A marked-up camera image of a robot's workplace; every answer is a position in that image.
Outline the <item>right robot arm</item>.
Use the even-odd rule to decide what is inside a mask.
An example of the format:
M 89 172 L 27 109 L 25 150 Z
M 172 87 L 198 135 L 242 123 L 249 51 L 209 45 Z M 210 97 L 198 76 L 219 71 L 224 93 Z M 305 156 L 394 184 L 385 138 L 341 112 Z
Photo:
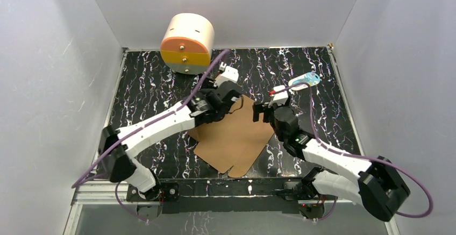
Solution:
M 378 220 L 388 222 L 410 195 L 410 189 L 389 160 L 361 159 L 347 151 L 321 145 L 316 136 L 303 130 L 294 111 L 276 103 L 253 104 L 253 121 L 263 122 L 274 130 L 284 149 L 293 157 L 316 166 L 294 186 L 286 185 L 274 193 L 284 199 L 315 200 L 332 195 L 361 204 Z

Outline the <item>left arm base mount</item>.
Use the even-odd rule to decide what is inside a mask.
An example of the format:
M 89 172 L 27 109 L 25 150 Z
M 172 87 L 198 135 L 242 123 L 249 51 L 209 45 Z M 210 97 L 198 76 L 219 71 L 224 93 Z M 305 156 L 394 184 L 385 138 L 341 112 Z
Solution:
M 141 218 L 154 220 L 160 215 L 179 213 L 179 185 L 175 182 L 161 182 L 146 193 L 129 185 L 126 201 L 136 204 L 136 214 Z

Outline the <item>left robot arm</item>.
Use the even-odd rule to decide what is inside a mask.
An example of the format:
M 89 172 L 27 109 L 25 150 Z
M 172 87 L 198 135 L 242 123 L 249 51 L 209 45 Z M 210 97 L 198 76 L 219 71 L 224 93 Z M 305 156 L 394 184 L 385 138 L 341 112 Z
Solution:
M 110 125 L 105 127 L 98 151 L 108 180 L 112 183 L 125 181 L 144 199 L 157 199 L 161 194 L 160 181 L 136 157 L 172 135 L 221 121 L 241 97 L 241 87 L 226 81 L 214 88 L 199 89 L 168 110 L 142 122 L 116 130 Z

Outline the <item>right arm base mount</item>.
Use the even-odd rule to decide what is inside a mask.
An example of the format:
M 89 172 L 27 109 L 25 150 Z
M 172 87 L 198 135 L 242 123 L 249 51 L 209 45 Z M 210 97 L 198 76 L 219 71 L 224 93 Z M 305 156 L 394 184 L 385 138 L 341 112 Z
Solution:
M 305 220 L 317 223 L 327 219 L 336 207 L 338 197 L 330 197 L 333 203 L 329 210 L 325 208 L 328 195 L 317 192 L 312 180 L 302 178 L 299 181 L 286 181 L 283 188 L 277 190 L 276 195 L 286 201 L 307 201 L 299 203 L 299 212 Z

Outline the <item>brown cardboard box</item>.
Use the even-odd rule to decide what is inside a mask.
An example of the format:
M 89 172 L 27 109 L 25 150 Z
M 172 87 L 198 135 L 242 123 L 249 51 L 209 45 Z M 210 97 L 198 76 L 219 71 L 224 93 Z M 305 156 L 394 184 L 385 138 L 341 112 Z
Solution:
M 266 147 L 274 131 L 269 124 L 253 122 L 254 100 L 243 96 L 232 106 L 234 113 L 223 120 L 202 124 L 188 131 L 197 141 L 194 153 L 228 177 L 239 178 L 247 174 Z

